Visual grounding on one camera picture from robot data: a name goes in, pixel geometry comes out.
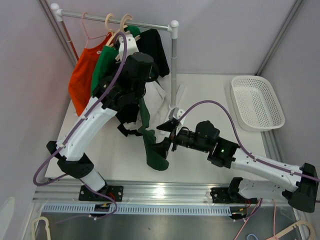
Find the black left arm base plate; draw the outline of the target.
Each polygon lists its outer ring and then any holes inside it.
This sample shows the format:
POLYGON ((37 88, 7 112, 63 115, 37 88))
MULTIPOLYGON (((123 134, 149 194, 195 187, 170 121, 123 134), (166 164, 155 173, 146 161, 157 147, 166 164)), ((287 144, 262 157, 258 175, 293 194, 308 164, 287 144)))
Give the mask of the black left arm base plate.
MULTIPOLYGON (((115 202, 121 202, 123 199, 124 187, 121 185, 108 185, 103 187, 98 193, 105 195, 115 202)), ((79 201, 87 202, 102 202, 107 199, 99 194, 90 191, 85 185, 81 186, 79 196, 79 201)))

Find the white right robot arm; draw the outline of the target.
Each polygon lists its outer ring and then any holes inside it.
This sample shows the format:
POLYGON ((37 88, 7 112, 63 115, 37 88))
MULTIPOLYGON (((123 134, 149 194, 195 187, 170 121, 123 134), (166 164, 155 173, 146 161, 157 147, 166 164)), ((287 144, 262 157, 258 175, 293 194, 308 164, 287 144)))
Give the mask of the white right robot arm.
POLYGON ((201 121, 195 131, 169 120, 157 127, 169 132, 162 142, 152 145, 152 150, 166 158, 169 151, 178 146, 207 153, 207 160, 220 168, 240 170, 261 177, 253 181, 234 177, 229 184, 227 196, 232 202, 242 199, 285 199, 302 212, 313 213, 317 202, 319 180, 316 168, 309 163, 302 166, 278 162, 270 158, 254 156, 235 142, 220 137, 220 131, 210 121, 201 121))

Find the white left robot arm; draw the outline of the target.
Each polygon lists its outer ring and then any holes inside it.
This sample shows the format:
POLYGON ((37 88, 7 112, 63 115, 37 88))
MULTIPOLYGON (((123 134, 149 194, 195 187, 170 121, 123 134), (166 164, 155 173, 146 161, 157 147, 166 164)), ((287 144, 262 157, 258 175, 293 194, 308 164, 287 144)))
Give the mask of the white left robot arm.
POLYGON ((57 165, 65 174, 81 180, 90 188, 97 201, 107 197, 106 181, 85 154, 91 140, 100 129, 124 107, 138 104, 146 94, 146 83, 155 81, 150 73, 154 59, 145 53, 129 55, 111 76, 98 84, 88 105, 68 134, 58 141, 49 141, 46 148, 57 158, 57 165))

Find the green and white t shirt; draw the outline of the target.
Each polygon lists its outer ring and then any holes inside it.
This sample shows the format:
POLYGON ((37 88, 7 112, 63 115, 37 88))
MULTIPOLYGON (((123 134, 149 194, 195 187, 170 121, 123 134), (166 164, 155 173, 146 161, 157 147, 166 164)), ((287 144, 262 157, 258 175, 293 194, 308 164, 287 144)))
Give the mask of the green and white t shirt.
POLYGON ((145 94, 139 99, 141 126, 138 132, 142 134, 147 165, 157 171, 165 171, 169 162, 152 149, 156 143, 156 127, 159 122, 161 108, 164 104, 166 91, 158 81, 145 84, 145 94))

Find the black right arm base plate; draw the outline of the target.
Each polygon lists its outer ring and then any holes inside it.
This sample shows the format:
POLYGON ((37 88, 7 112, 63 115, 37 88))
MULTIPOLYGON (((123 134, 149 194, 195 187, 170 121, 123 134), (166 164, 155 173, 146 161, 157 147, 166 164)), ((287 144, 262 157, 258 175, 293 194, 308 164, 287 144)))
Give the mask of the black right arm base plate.
POLYGON ((228 187, 212 187, 210 196, 215 204, 257 204, 257 198, 244 198, 239 193, 229 193, 228 187))

